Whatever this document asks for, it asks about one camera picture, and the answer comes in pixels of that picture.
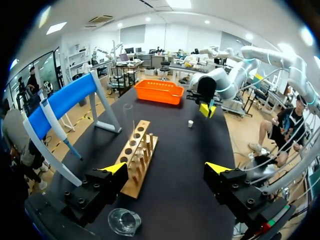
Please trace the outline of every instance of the shorts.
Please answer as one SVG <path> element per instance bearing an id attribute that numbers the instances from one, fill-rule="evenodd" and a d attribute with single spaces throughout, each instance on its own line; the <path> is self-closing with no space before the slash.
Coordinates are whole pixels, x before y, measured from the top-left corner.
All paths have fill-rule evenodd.
<path id="1" fill-rule="evenodd" d="M 283 145 L 286 144 L 285 137 L 281 134 L 280 128 L 276 125 L 272 125 L 272 129 L 268 132 L 268 138 L 275 141 L 275 144 L 278 146 L 280 150 Z M 287 152 L 289 154 L 291 149 L 291 144 L 288 143 L 281 152 Z"/>

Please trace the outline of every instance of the black t-shirt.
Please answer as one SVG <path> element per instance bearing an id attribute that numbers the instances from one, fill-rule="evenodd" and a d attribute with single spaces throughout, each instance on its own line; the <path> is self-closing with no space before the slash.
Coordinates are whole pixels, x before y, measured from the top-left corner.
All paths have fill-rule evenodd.
<path id="1" fill-rule="evenodd" d="M 35 94 L 39 91 L 39 84 L 37 83 L 37 79 L 36 79 L 35 74 L 30 75 L 27 85 L 34 86 L 34 89 L 31 90 L 33 94 Z"/>
<path id="2" fill-rule="evenodd" d="M 298 130 L 299 126 L 304 123 L 304 117 L 298 116 L 294 108 L 287 108 L 280 112 L 278 115 L 278 127 L 280 132 L 287 142 L 291 136 Z M 297 134 L 293 137 L 293 140 L 298 140 L 305 132 L 305 126 L 301 126 Z M 297 142 L 300 145 L 304 145 L 304 137 Z"/>

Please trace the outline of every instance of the black table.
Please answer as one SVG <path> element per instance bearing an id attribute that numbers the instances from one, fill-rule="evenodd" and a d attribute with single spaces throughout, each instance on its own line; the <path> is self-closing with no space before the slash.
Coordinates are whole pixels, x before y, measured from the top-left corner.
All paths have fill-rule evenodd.
<path id="1" fill-rule="evenodd" d="M 229 131 L 220 107 L 211 119 L 205 119 L 194 101 L 181 100 L 168 105 L 138 100 L 129 90 L 112 105 L 121 126 L 124 126 L 123 105 L 133 104 L 136 124 L 151 121 L 148 132 L 159 137 L 154 156 L 138 199 L 119 194 L 113 205 L 107 205 L 93 224 L 86 228 L 105 240 L 128 239 L 114 233 L 108 214 L 114 208 L 126 208 L 142 219 L 134 239 L 143 240 L 230 240 L 235 218 L 224 205 L 220 206 L 203 180 L 207 161 L 234 168 Z M 99 119 L 108 122 L 103 113 Z M 188 128 L 193 120 L 193 128 Z M 80 161 L 70 153 L 63 163 L 80 179 L 90 168 L 113 165 L 127 139 L 123 130 L 114 134 L 90 125 L 74 144 L 83 156 Z M 58 172 L 48 191 L 63 198 L 73 185 Z"/>

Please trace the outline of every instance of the air conditioner vent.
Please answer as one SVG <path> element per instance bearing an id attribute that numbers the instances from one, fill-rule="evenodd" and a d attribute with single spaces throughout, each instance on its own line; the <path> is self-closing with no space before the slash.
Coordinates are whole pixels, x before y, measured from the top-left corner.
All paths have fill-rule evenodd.
<path id="1" fill-rule="evenodd" d="M 91 19 L 89 23 L 91 24 L 101 24 L 110 21 L 113 19 L 113 16 L 108 16 L 108 15 L 101 15 L 101 16 L 96 16 L 95 18 Z"/>

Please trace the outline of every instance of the small white cup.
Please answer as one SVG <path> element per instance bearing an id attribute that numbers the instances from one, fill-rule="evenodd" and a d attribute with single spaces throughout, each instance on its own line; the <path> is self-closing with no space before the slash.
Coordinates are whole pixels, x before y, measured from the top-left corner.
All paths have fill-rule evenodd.
<path id="1" fill-rule="evenodd" d="M 192 120 L 189 120 L 188 121 L 188 128 L 192 128 L 192 125 L 194 124 L 194 121 Z"/>

